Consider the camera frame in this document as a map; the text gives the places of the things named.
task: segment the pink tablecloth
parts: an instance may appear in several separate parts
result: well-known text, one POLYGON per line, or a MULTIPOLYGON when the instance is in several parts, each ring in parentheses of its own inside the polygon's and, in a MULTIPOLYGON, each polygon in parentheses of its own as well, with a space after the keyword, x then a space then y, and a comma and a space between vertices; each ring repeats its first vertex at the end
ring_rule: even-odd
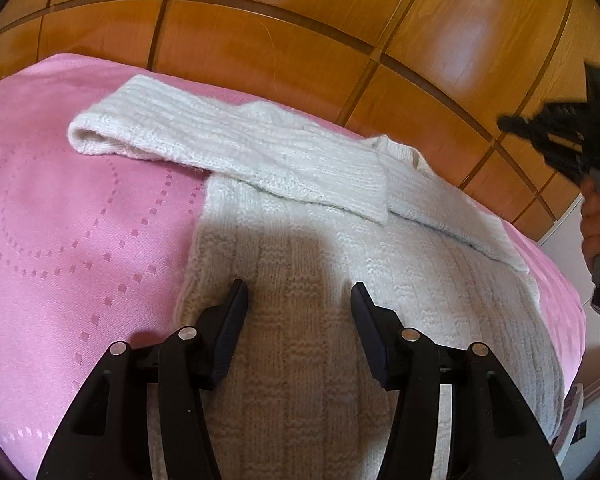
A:
MULTIPOLYGON (((0 81, 0 444, 26 478, 107 346, 151 344, 172 329, 206 174, 78 155, 65 137, 79 111, 142 72, 60 54, 0 81)), ((256 99, 152 76, 234 104, 256 99)), ((584 351, 578 295, 535 244, 506 229, 538 280, 568 386, 584 351)))

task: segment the ribbed knit texture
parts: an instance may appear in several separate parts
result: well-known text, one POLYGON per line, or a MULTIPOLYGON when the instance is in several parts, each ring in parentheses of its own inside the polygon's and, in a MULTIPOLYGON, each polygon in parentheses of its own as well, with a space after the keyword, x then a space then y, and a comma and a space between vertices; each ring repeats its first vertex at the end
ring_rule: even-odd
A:
MULTIPOLYGON (((376 477, 396 396, 362 353, 350 316, 356 281, 439 344, 487 343, 554 434, 562 372, 538 288, 516 270, 525 265, 499 221, 386 137, 355 142, 268 103, 220 107, 138 79, 78 116, 69 136, 83 153, 219 172, 208 180, 176 323, 195 324, 234 278, 248 284, 229 375, 205 407, 225 480, 376 477)), ((155 443, 155 411, 150 420, 155 443)), ((446 474, 448 388, 438 433, 435 479, 446 474)))

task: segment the wooden headboard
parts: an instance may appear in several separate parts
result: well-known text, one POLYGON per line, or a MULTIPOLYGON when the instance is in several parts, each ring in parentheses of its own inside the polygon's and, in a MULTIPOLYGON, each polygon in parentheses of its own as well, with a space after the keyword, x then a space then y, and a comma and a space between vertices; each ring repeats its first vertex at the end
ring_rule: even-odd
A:
POLYGON ((593 0, 10 0, 0 79, 77 52, 248 92, 424 153, 538 239, 577 190, 503 112, 584 98, 593 0))

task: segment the pink bedsheet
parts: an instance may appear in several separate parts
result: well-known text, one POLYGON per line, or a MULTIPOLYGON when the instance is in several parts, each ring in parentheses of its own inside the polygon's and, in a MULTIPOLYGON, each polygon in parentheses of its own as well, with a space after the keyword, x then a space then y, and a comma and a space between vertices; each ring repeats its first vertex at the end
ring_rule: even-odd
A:
MULTIPOLYGON (((59 54, 0 81, 0 444, 26 478, 35 477, 107 346, 119 339, 151 344, 172 329, 206 174, 78 155, 65 137, 79 111, 142 72, 59 54)), ((257 99, 152 76, 234 104, 257 99)), ((533 242, 505 227, 538 280, 542 317, 569 386, 584 352, 578 295, 533 242)))

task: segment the silver screw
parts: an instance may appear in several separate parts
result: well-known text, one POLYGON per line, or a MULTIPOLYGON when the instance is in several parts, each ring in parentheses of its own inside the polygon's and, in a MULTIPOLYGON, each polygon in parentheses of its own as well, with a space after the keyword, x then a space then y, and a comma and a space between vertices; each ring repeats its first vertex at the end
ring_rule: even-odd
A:
POLYGON ((113 355, 120 355, 126 352, 126 343, 123 343, 122 341, 118 341, 117 343, 113 343, 113 345, 111 345, 109 347, 109 352, 111 352, 113 355))
POLYGON ((474 352, 474 354, 479 355, 480 357, 484 357, 489 353, 487 345, 483 345, 482 343, 476 343, 471 347, 471 350, 474 352))
POLYGON ((420 339, 420 332, 414 328, 405 328, 400 332, 400 335, 402 336, 402 339, 411 343, 420 339))
POLYGON ((178 337, 180 339, 193 339, 195 338, 195 336, 198 335, 198 331, 193 328, 192 326, 186 326, 184 328, 181 328, 180 331, 178 332, 178 337))

